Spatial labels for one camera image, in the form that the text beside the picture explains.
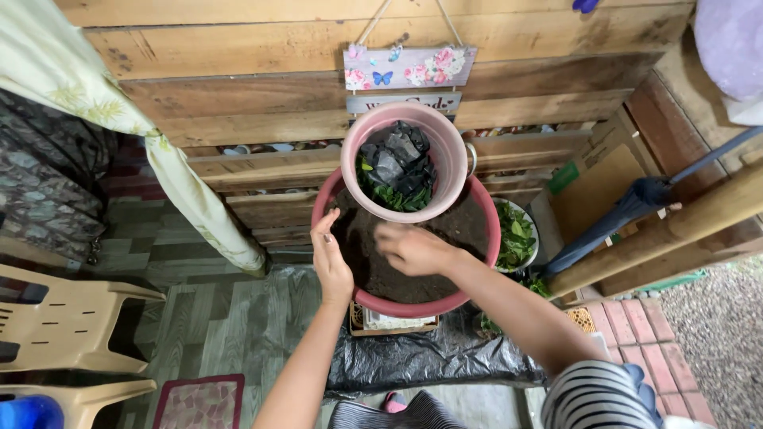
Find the pink bucket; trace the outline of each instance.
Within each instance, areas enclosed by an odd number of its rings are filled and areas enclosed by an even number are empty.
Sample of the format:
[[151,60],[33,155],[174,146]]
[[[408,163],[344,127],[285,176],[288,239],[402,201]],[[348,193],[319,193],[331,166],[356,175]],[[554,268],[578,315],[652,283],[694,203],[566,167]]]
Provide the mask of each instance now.
[[[369,136],[397,120],[419,127],[430,139],[429,156],[437,168],[432,201],[422,210],[400,213],[377,205],[363,193],[355,174],[360,146]],[[385,103],[365,113],[349,129],[342,144],[342,176],[349,193],[366,210],[387,221],[415,224],[441,215],[461,194],[466,180],[466,148],[456,127],[437,110],[414,102]]]
[[[324,216],[326,207],[336,198],[336,194],[345,188],[345,183],[346,181],[342,180],[342,170],[336,169],[320,187],[320,191],[315,199],[315,205],[313,206],[311,219],[313,227]],[[492,268],[495,265],[495,261],[498,260],[498,252],[501,248],[501,223],[498,220],[495,204],[488,190],[485,189],[476,177],[471,176],[466,179],[464,188],[485,212],[485,235],[488,236],[488,251],[485,254],[485,265]],[[468,296],[459,290],[451,296],[446,296],[432,302],[400,304],[371,295],[357,285],[353,292],[353,299],[363,307],[395,318],[428,318],[458,308],[469,300]]]

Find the floor mat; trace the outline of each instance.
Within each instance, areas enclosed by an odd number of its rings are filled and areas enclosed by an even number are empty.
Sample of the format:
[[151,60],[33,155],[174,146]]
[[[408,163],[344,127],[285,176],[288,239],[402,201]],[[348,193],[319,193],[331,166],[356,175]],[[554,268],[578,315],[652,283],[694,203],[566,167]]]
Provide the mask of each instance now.
[[238,429],[243,374],[164,383],[153,429]]

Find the beige plastic chair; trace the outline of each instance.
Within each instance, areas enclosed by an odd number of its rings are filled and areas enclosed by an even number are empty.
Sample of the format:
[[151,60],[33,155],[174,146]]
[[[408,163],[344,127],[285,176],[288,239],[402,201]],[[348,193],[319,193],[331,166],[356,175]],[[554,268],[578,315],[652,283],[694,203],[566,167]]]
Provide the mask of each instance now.
[[95,416],[106,405],[156,390],[153,380],[119,382],[92,387],[53,387],[48,385],[0,385],[0,394],[47,395],[63,411],[63,429],[90,429]]
[[0,276],[45,285],[40,304],[0,302],[0,340],[20,344],[0,372],[80,368],[139,373],[148,363],[112,352],[108,339],[126,298],[164,301],[163,293],[119,282],[72,281],[0,265]]

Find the hand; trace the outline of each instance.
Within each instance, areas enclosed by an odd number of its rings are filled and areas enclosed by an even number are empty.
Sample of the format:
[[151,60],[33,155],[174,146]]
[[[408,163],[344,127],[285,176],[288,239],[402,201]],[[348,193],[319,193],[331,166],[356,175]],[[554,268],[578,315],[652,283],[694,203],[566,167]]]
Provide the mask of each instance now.
[[378,224],[374,238],[376,250],[406,276],[444,275],[459,254],[457,247],[440,240],[435,234],[406,224]]
[[313,266],[320,280],[324,304],[342,305],[345,309],[353,297],[355,282],[342,258],[339,244],[331,234],[331,225],[339,217],[340,210],[332,208],[310,231],[313,241]]

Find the bucket handle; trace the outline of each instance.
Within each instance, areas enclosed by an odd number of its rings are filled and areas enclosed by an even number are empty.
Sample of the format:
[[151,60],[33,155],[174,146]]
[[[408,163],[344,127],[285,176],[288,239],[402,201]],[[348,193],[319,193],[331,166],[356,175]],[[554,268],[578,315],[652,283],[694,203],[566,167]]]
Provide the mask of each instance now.
[[472,167],[471,169],[469,169],[469,174],[466,175],[466,177],[468,178],[469,176],[474,174],[475,170],[477,169],[477,150],[475,149],[475,145],[469,142],[464,142],[464,144],[466,145],[466,148],[469,149],[469,152],[472,153]]

